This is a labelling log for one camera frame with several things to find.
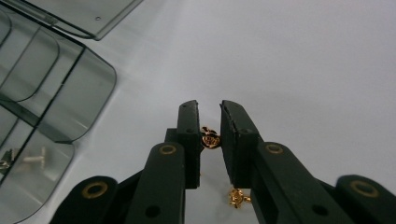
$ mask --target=white table surface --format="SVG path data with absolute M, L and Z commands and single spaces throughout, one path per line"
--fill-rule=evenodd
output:
M 219 131 L 221 100 L 244 106 L 266 141 L 288 146 L 313 176 L 364 175 L 396 193 L 396 2 L 145 0 L 99 42 L 82 40 L 118 83 L 49 201 L 22 223 L 48 223 L 80 181 L 119 182 L 199 102 Z M 221 150 L 202 154 L 186 223 L 257 223 L 227 204 Z

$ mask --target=white surface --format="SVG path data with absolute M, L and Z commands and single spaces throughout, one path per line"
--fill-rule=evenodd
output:
M 396 3 L 145 0 L 102 41 L 118 84 L 50 200 L 23 223 L 47 223 L 81 180 L 122 181 L 196 99 L 219 131 L 219 103 L 244 106 L 262 137 L 288 146 L 317 178 L 370 177 L 396 193 Z M 257 223 L 227 205 L 221 150 L 204 151 L 186 223 Z

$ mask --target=white background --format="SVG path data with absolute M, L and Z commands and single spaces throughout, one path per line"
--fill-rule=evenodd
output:
M 23 223 L 48 223 L 85 178 L 140 171 L 189 100 L 217 131 L 221 100 L 243 105 L 265 141 L 325 182 L 364 175 L 396 193 L 395 11 L 392 0 L 145 0 L 103 40 L 83 40 L 118 84 L 58 188 Z M 186 223 L 257 223 L 250 204 L 227 204 L 220 149 L 203 152 L 201 173 Z

